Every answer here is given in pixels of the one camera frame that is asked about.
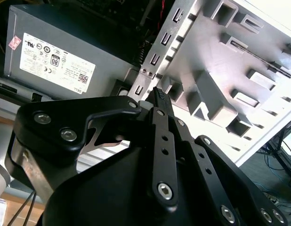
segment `metal plate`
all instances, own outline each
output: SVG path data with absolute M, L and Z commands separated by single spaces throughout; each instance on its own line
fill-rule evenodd
M 283 97 L 291 99 L 291 79 L 271 72 L 264 63 L 248 53 L 240 53 L 220 42 L 223 35 L 227 33 L 266 61 L 276 61 L 288 68 L 291 74 L 291 57 L 283 53 L 286 45 L 291 43 L 291 37 L 236 2 L 231 2 L 238 6 L 239 13 L 248 14 L 264 25 L 259 28 L 259 33 L 247 30 L 235 20 L 227 28 L 222 26 L 204 16 L 203 11 L 206 6 L 203 5 L 165 75 L 181 81 L 183 85 L 184 93 L 181 99 L 173 103 L 179 107 L 175 108 L 177 117 L 180 117 L 179 114 L 184 115 L 193 135 L 205 134 L 213 138 L 223 147 L 222 150 L 240 165 L 251 156 L 250 152 L 252 154 L 255 152 L 255 147 L 260 148 L 259 143 L 263 145 L 263 140 L 268 141 L 272 134 L 274 135 L 285 125 L 284 122 L 288 118 L 291 119 L 291 102 L 283 99 Z M 251 81 L 247 77 L 251 69 L 275 81 L 277 85 L 270 91 Z M 254 124 L 243 137 L 229 134 L 224 128 L 184 113 L 188 111 L 188 98 L 197 90 L 195 78 L 203 70 L 210 73 L 227 101 Z M 261 104 L 258 108 L 253 108 L 234 100 L 231 93 L 235 89 L 258 100 Z

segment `gray power supply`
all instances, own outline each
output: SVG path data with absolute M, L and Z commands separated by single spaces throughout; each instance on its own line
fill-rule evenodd
M 54 99 L 108 96 L 134 69 L 138 43 L 72 8 L 11 6 L 4 74 Z

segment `black metal bracket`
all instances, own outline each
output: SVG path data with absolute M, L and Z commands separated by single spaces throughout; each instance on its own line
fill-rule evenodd
M 154 88 L 146 101 L 148 109 L 125 96 L 19 109 L 7 160 L 48 201 L 44 226 L 288 225 L 212 140 L 192 138 L 168 95 Z M 74 172 L 80 153 L 122 140 L 128 149 Z

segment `mounting hole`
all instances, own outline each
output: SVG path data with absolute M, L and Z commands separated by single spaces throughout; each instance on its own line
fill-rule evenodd
M 165 154 L 165 155 L 169 155 L 169 152 L 164 148 L 162 149 L 162 153 Z
M 131 107 L 134 107 L 134 108 L 137 107 L 137 105 L 136 105 L 135 103 L 133 103 L 133 102 L 129 102 L 129 105 L 130 105 Z
M 205 171 L 206 171 L 208 174 L 210 174 L 210 175 L 212 174 L 212 172 L 211 172 L 211 170 L 210 170 L 209 168 L 206 168 Z
M 164 116 L 164 112 L 163 111 L 160 111 L 160 110 L 157 110 L 157 113 L 161 116 Z

